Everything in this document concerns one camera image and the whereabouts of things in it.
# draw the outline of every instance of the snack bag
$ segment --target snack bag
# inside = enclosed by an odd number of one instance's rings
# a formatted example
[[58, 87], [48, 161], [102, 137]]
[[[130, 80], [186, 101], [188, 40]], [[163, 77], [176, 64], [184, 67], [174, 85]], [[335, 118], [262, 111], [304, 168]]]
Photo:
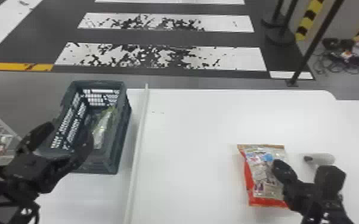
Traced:
[[271, 172], [275, 159], [284, 160], [282, 145], [238, 145], [245, 158], [245, 181], [250, 206], [284, 207], [283, 184]]

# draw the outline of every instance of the dark green basket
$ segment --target dark green basket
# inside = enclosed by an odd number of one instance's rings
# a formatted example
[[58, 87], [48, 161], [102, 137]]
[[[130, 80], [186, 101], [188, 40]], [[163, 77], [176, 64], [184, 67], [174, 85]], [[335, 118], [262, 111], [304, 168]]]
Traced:
[[39, 152], [46, 157], [73, 153], [76, 137], [83, 128], [91, 128], [95, 115], [114, 107], [100, 149], [94, 149], [80, 173], [116, 174], [131, 116], [131, 106], [123, 82], [74, 81], [61, 101], [61, 113], [55, 119], [56, 130], [42, 144]]

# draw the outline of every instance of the white painted stripe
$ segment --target white painted stripe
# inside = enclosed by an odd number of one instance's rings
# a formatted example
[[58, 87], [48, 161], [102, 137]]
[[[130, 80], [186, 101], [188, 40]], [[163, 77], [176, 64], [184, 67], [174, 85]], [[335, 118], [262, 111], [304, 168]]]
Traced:
[[[271, 71], [270, 76], [273, 79], [290, 79], [292, 78], [294, 71]], [[299, 76], [299, 79], [313, 79], [312, 73], [304, 71]]]
[[243, 0], [96, 0], [96, 2], [243, 5]]
[[248, 15], [86, 13], [78, 28], [254, 32]]
[[68, 43], [55, 62], [70, 66], [266, 71], [260, 48]]
[[6, 0], [0, 5], [0, 43], [41, 1], [42, 0]]

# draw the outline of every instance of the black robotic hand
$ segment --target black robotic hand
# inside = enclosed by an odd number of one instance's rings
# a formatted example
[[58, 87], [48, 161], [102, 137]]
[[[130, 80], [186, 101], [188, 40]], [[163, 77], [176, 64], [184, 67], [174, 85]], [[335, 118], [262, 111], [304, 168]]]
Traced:
[[38, 223], [40, 206], [35, 200], [39, 194], [50, 193], [59, 180], [77, 169], [93, 150], [92, 133], [83, 130], [71, 155], [45, 158], [35, 154], [53, 130], [50, 122], [32, 130], [17, 146], [13, 160], [0, 166], [0, 224], [27, 224], [32, 219]]
[[284, 201], [292, 211], [303, 215], [302, 224], [353, 224], [346, 215], [339, 191], [346, 174], [335, 166], [320, 166], [314, 183], [304, 183], [285, 162], [274, 160], [274, 176], [284, 185]]

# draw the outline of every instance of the gray floor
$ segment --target gray floor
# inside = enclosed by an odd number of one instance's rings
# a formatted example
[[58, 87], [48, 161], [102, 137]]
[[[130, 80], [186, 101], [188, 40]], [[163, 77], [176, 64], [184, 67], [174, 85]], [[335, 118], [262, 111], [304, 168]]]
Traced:
[[[298, 89], [325, 89], [337, 99], [359, 100], [359, 75], [315, 75], [317, 81], [299, 81]], [[60, 100], [73, 80], [121, 80], [129, 88], [287, 89], [283, 80], [162, 77], [106, 74], [62, 74], [0, 71], [0, 117], [24, 135], [56, 117]]]

